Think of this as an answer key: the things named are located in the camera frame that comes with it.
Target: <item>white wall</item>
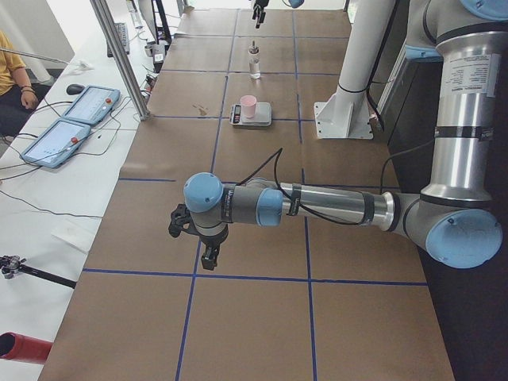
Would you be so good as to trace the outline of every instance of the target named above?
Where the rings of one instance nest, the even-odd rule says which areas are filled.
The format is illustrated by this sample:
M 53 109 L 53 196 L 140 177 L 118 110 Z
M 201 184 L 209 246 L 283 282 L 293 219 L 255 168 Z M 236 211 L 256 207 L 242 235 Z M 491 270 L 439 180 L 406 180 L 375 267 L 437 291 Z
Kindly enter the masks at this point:
M 0 28 L 17 50 L 70 60 L 74 51 L 44 0 L 0 0 Z M 40 67 L 64 64 L 23 58 L 37 74 Z

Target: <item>yellow shirt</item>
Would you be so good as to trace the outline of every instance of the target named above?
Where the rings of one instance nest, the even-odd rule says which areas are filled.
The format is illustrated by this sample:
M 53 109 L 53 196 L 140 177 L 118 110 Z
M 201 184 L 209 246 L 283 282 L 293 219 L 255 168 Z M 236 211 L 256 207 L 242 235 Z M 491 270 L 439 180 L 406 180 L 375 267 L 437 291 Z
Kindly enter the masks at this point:
M 11 50 L 13 49 L 13 45 L 1 30 L 0 47 Z M 25 66 L 25 63 L 21 60 L 21 57 L 18 54 L 0 51 L 0 95 L 5 94 L 16 84 L 10 73 Z

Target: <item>white table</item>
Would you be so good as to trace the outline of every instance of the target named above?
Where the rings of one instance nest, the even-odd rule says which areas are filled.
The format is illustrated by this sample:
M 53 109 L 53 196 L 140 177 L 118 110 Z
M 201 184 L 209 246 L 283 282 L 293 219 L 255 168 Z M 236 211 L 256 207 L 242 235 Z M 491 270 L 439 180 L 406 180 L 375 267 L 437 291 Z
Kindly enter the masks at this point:
M 129 27 L 130 55 L 138 83 L 142 84 L 147 74 L 145 67 L 152 68 L 152 59 L 144 54 L 145 42 L 134 38 L 134 30 L 125 2 L 112 1 L 115 21 L 123 21 Z M 113 87 L 121 91 L 122 98 L 128 96 L 113 58 L 106 56 L 106 40 L 102 30 L 90 31 L 88 43 L 76 53 L 73 62 L 83 59 L 94 66 L 94 70 L 77 75 L 75 67 L 67 66 L 58 78 L 46 99 L 48 102 L 72 101 L 75 96 L 67 95 L 65 89 L 71 83 Z M 59 113 L 66 106 L 55 107 Z M 57 115 L 49 107 L 36 112 L 27 122 L 22 133 L 40 135 Z M 78 155 L 61 168 L 41 168 L 16 179 L 4 180 L 0 190 L 27 202 L 55 212 L 102 216 L 117 182 L 118 172 L 124 163 L 139 123 L 133 104 L 130 102 L 117 116 L 121 123 L 111 121 L 103 129 L 85 141 L 79 152 L 104 152 L 101 156 Z M 11 147 L 22 151 L 31 140 L 18 137 Z M 0 159 L 0 168 L 21 164 L 18 154 L 8 149 Z M 0 179 L 18 175 L 32 169 L 29 166 L 0 170 Z M 1 256 L 26 258 L 26 265 L 43 271 L 77 280 L 87 254 L 52 235 L 55 228 L 70 221 L 78 232 L 84 229 L 93 236 L 100 225 L 100 218 L 56 216 L 41 213 L 23 202 L 0 194 L 0 247 Z M 2 332 L 15 332 L 43 340 L 53 341 L 67 309 L 72 289 L 20 274 L 14 279 L 0 279 Z M 0 360 L 1 379 L 17 381 L 36 380 L 42 366 L 17 361 Z

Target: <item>black tool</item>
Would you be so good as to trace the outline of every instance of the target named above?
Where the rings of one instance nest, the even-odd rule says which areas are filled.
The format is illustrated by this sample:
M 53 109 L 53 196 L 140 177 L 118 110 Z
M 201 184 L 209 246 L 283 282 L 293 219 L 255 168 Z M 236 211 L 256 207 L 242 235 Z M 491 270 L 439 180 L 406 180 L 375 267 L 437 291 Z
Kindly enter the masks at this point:
M 217 266 L 217 258 L 221 250 L 221 243 L 228 237 L 228 226 L 226 226 L 219 234 L 214 236 L 206 236 L 201 234 L 192 221 L 191 212 L 185 204 L 178 204 L 171 213 L 171 223 L 169 224 L 169 234 L 178 238 L 181 232 L 198 236 L 199 240 L 205 244 L 206 250 L 201 256 L 201 265 L 205 270 L 213 271 Z
M 3 256 L 0 257 L 0 268 L 2 269 L 2 274 L 6 279 L 12 279 L 18 272 L 24 272 L 25 274 L 36 276 L 37 278 L 42 278 L 49 280 L 50 282 L 58 283 L 63 286 L 67 286 L 70 288 L 76 287 L 76 282 L 70 279 L 62 278 L 58 275 L 50 274 L 46 271 L 38 270 L 36 268 L 26 266 L 23 263 L 26 259 L 21 259 L 19 256 Z
M 260 25 L 264 22 L 264 17 L 266 13 L 264 12 L 264 7 L 268 6 L 270 0 L 256 0 L 254 6 L 254 13 L 252 14 L 252 19 L 256 20 L 256 29 L 260 28 Z

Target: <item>black band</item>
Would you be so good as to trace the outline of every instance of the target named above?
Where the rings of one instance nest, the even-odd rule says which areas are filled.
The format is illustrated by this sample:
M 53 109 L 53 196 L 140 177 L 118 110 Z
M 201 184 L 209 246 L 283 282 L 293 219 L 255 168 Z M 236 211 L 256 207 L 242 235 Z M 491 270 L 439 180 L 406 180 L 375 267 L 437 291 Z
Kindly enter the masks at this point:
M 475 24 L 464 26 L 462 28 L 450 30 L 441 34 L 437 38 L 437 43 L 445 42 L 455 37 L 465 36 L 466 34 L 484 33 L 484 32 L 508 32 L 508 22 L 486 22 L 484 24 Z
M 490 201 L 468 201 L 468 200 L 453 200 L 450 198 L 441 198 L 429 196 L 427 194 L 420 194 L 420 199 L 422 201 L 428 202 L 430 204 L 437 204 L 442 206 L 451 206 L 456 208 L 486 208 L 491 202 Z
M 366 91 L 366 89 L 368 89 L 368 86 L 365 87 L 363 90 L 348 90 L 348 89 L 345 89 L 342 87 L 342 85 L 339 83 L 339 87 L 345 91 L 346 93 L 351 93 L 351 94 L 359 94 L 359 93 L 363 93 L 364 91 Z
M 436 127 L 435 137 L 470 137 L 472 139 L 492 140 L 493 127 L 443 126 Z
M 393 232 L 398 225 L 398 220 L 400 219 L 400 198 L 396 193 L 391 193 L 391 197 L 394 198 L 394 219 L 392 220 L 387 232 Z
M 300 208 L 300 200 L 302 199 L 302 186 L 300 184 L 293 184 L 291 191 L 291 204 L 287 211 L 288 216 L 296 216 Z
M 414 200 L 406 209 L 406 212 L 404 213 L 404 218 L 402 219 L 402 227 L 404 228 L 404 234 L 406 234 L 406 237 L 408 237 L 410 240 L 411 240 L 411 237 L 410 235 L 408 234 L 407 232 L 407 228 L 406 228 L 406 221 L 407 221 L 407 216 L 409 215 L 411 209 L 413 209 L 413 207 L 418 204 L 420 202 L 420 199 L 421 198 L 417 198 L 416 200 Z
M 427 3 L 427 6 L 425 7 L 425 10 L 423 11 L 423 31 L 425 32 L 425 35 L 427 36 L 427 38 L 429 39 L 430 42 L 432 42 L 433 44 L 436 44 L 436 37 L 434 37 L 432 35 L 432 33 L 430 32 L 430 29 L 429 29 L 429 26 L 427 25 L 427 12 L 429 12 L 429 6 L 430 6 L 430 3 L 431 3 L 432 0 L 429 0 L 429 2 Z
M 364 216 L 358 225 L 369 226 L 374 219 L 374 195 L 367 192 L 361 192 L 361 194 L 364 196 Z

